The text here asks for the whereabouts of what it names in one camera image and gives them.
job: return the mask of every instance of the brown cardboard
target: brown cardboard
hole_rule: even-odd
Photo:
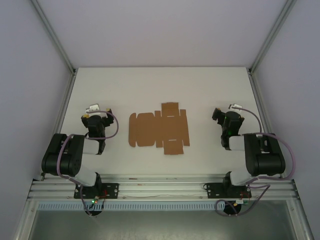
[[[132,113],[129,118],[129,144],[135,147],[164,148],[165,155],[183,154],[190,146],[187,114],[178,102],[161,104],[161,111]]]

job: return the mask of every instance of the cardboard flap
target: cardboard flap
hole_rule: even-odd
[[[164,148],[165,155],[183,154],[183,146],[190,146],[187,113],[179,110],[178,102],[161,104],[161,111],[131,114],[129,144],[132,147]]]

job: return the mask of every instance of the purple cable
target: purple cable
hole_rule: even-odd
[[[245,109],[245,108],[240,108],[240,107],[235,107],[235,106],[232,106],[231,108],[232,109],[243,110],[243,111],[248,112],[248,113],[252,114],[253,116],[255,116],[255,118],[258,120],[258,123],[259,123],[259,129],[260,129],[259,132],[262,132],[262,125],[261,125],[260,119],[254,112],[252,112],[252,111],[250,111],[248,109]]]
[[[265,189],[263,190],[263,192],[261,193],[261,195],[257,198],[257,200],[254,201],[254,203],[253,203],[247,210],[245,210],[244,212],[237,213],[237,211],[236,211],[235,207],[233,206],[233,204],[232,204],[231,202],[226,201],[226,200],[223,200],[223,199],[219,199],[218,201],[215,202],[215,205],[214,205],[215,212],[216,212],[217,214],[219,214],[220,216],[223,216],[223,217],[238,217],[238,216],[242,216],[242,215],[245,215],[245,214],[249,213],[249,212],[258,204],[258,202],[259,202],[260,199],[263,197],[263,195],[266,193],[266,191],[270,188],[270,184],[268,184],[268,185],[263,185],[263,186],[255,186],[255,187],[252,187],[252,189],[253,189],[253,188],[255,188],[255,189],[265,188]],[[230,205],[230,206],[232,207],[233,211],[234,211],[236,214],[234,214],[234,215],[231,215],[231,214],[230,214],[230,215],[227,215],[227,214],[220,213],[220,212],[218,211],[218,203],[220,203],[220,202],[225,202],[225,203],[227,203],[228,205]]]
[[[111,115],[115,122],[116,122],[116,131],[113,135],[111,136],[107,136],[107,137],[87,137],[87,139],[90,139],[90,140],[105,140],[105,139],[110,139],[110,138],[113,138],[115,135],[117,135],[118,131],[119,131],[119,122],[118,122],[118,119],[116,118],[116,116],[114,116],[112,113],[108,112],[108,111],[92,111],[90,112],[91,114],[95,114],[95,113],[106,113],[106,114],[109,114]],[[63,178],[63,179],[67,179],[67,180],[70,180],[71,182],[73,182],[74,184],[76,185],[80,185],[80,198],[81,198],[81,201],[82,201],[82,204],[83,204],[83,207],[84,207],[84,210],[86,211],[86,213],[91,216],[92,214],[90,213],[90,211],[88,210],[87,208],[87,205],[85,203],[85,200],[84,200],[84,196],[82,194],[82,191],[83,191],[83,188],[84,186],[81,184],[81,182],[77,181],[77,180],[74,180],[72,178],[70,178],[69,176],[64,176],[61,174],[60,172],[60,164],[61,164],[61,157],[62,157],[62,154],[64,153],[64,150],[66,148],[66,145],[68,143],[68,141],[71,139],[71,137],[73,137],[74,134],[70,134],[64,141],[64,143],[62,144],[61,146],[61,149],[60,149],[60,152],[59,152],[59,155],[58,155],[58,159],[56,161],[56,172],[58,174],[59,177]]]
[[[246,182],[246,184],[251,184],[255,181],[257,181],[258,179],[268,179],[268,180],[278,180],[278,181],[284,181],[284,180],[288,180],[291,179],[292,176],[294,175],[295,171],[296,171],[296,157],[294,155],[294,152],[292,151],[291,147],[289,146],[288,143],[286,143],[284,140],[282,140],[280,137],[270,134],[270,133],[265,133],[265,132],[255,132],[253,133],[255,135],[264,135],[264,136],[268,136],[271,138],[274,138],[276,140],[278,140],[280,143],[282,143],[288,150],[289,153],[291,155],[291,159],[292,159],[292,169],[291,172],[288,176],[284,177],[284,178],[280,178],[280,177],[271,177],[271,176],[259,176],[259,177],[255,177],[249,181]]]

